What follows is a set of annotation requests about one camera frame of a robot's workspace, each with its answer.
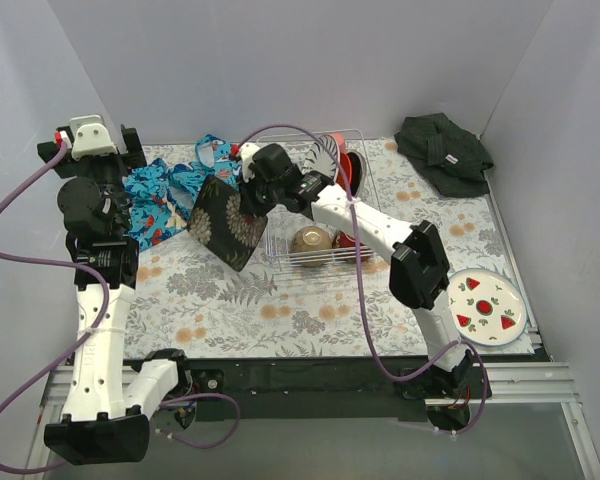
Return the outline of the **red bowl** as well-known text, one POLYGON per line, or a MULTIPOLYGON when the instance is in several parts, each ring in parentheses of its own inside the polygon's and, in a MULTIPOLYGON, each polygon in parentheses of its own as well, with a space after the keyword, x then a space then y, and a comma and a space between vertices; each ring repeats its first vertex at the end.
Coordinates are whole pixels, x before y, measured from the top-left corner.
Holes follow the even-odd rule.
MULTIPOLYGON (((332 241, 334 257, 337 261, 348 264, 356 263, 355 239, 345 232, 337 231, 332 241)), ((374 252, 367 246, 360 245, 361 262, 364 263, 374 256, 374 252)))

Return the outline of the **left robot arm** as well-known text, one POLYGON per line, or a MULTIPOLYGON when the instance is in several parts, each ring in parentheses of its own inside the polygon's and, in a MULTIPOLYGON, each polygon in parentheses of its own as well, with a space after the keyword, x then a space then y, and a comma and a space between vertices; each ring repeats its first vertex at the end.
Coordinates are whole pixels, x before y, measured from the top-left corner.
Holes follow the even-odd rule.
POLYGON ((150 419, 170 398, 185 398, 193 377, 178 349, 150 353, 129 385, 123 383, 127 317, 135 293, 139 244, 130 235, 131 199, 123 179, 146 159, 137 131, 121 129, 125 150, 99 115, 71 119, 38 154, 65 179, 57 204, 73 262, 99 273, 105 284, 79 270, 74 277, 78 337, 74 370, 61 418, 45 428, 44 443, 73 465, 138 462, 149 446, 150 419))

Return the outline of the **orange round plate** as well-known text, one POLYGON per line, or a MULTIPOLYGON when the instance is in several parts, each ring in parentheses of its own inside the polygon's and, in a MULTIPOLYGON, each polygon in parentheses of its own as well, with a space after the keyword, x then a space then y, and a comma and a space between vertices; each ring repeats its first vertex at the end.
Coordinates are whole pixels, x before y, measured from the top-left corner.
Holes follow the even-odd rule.
POLYGON ((337 170, 336 183, 343 189, 346 187, 353 189, 354 168, 351 159, 346 153, 339 154, 339 165, 340 168, 337 170))

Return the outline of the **black round plate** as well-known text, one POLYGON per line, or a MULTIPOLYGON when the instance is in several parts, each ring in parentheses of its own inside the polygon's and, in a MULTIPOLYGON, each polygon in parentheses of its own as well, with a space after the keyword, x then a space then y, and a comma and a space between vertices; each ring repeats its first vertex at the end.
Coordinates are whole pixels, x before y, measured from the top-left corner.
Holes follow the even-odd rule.
POLYGON ((364 187, 367 177, 367 164, 365 157, 354 150, 347 152, 347 156, 351 163, 352 173, 349 177, 350 189, 353 196, 357 196, 364 187))

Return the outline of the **dark square plate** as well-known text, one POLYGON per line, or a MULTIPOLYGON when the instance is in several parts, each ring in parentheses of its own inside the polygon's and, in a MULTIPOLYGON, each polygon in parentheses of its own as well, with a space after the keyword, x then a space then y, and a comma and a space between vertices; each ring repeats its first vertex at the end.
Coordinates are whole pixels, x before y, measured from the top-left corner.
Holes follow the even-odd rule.
POLYGON ((236 272, 247 265, 268 224, 266 216, 243 213, 241 202, 235 188, 207 177, 187 222, 188 233, 236 272))

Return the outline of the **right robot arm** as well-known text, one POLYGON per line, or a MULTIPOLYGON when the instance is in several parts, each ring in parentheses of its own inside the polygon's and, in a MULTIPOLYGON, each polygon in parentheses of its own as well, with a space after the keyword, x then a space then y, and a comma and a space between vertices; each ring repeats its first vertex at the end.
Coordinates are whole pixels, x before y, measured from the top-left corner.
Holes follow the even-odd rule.
POLYGON ((344 169, 334 175, 302 172, 278 144, 243 143, 231 149, 242 164, 242 208, 266 214, 278 205, 346 233, 354 251, 370 248, 389 266, 389 290, 412 310, 425 340, 428 362, 416 371, 390 374, 394 383, 444 397, 469 384, 476 358, 461 338, 450 310, 449 260, 435 225, 412 225, 387 216, 352 195, 344 169))

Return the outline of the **blue striped white plate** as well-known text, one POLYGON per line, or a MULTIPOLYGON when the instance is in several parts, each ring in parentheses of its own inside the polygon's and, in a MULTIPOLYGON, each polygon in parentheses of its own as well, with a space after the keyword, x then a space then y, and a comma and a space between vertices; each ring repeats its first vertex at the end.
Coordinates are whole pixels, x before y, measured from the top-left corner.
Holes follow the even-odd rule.
POLYGON ((339 154, 338 145, 330 134, 320 135, 306 153, 303 170, 305 172, 317 171, 334 179, 337 175, 336 162, 339 154))

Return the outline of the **watermelon pattern plate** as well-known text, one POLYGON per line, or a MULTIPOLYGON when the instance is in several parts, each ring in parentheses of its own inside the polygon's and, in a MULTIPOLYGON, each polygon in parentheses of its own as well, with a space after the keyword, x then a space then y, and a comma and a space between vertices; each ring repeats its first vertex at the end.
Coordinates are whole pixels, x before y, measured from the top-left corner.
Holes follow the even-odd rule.
POLYGON ((448 294, 456 328, 473 344, 502 347, 525 331, 522 296, 498 273, 482 268, 456 272, 450 277, 448 294))

